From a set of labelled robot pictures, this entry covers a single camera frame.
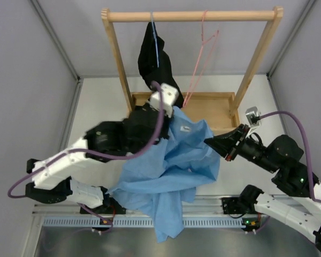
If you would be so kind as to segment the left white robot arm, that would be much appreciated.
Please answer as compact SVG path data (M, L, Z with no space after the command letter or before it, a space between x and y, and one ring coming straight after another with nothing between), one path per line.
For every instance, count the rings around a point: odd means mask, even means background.
M145 103L122 121L106 121L92 127L50 160L28 160L27 172L32 181L25 187L25 196L45 204L72 201L106 213L114 202L107 188L81 183L73 174L100 168L112 160L111 156L138 153L152 137L158 114L157 109Z

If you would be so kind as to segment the light blue shirt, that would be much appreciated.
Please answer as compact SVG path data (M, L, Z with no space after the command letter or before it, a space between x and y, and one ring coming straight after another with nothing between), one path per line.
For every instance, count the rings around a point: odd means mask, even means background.
M197 187L215 182L220 167L220 155L204 143L213 137L206 121L194 123L175 107L168 135L128 160L109 189L122 207L152 218L159 243L182 232L182 203L194 201Z

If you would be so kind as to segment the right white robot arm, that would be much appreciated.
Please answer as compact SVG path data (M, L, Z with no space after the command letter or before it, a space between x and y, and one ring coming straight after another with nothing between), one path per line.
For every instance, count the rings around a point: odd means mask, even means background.
M306 211L278 201L261 188L247 185L234 205L225 212L230 214L236 209L242 214L260 213L272 217L305 236L321 252L321 182L313 175L313 187L309 187L308 168L300 162L303 150L284 134L265 146L261 137L255 132L250 133L250 129L248 125L241 124L204 142L226 161L240 156L274 174L271 181L275 186L300 203Z

